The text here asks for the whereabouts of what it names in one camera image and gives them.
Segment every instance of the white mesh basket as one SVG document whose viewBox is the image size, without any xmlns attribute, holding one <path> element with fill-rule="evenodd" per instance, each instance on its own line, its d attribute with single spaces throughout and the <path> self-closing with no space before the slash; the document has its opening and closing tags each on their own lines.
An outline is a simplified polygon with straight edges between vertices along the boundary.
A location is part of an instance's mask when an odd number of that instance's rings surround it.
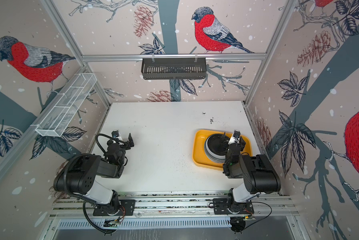
<svg viewBox="0 0 359 240">
<path fill-rule="evenodd" d="M 76 75 L 73 84 L 36 128 L 41 136 L 60 137 L 73 119 L 97 78 L 92 73 Z"/>
</svg>

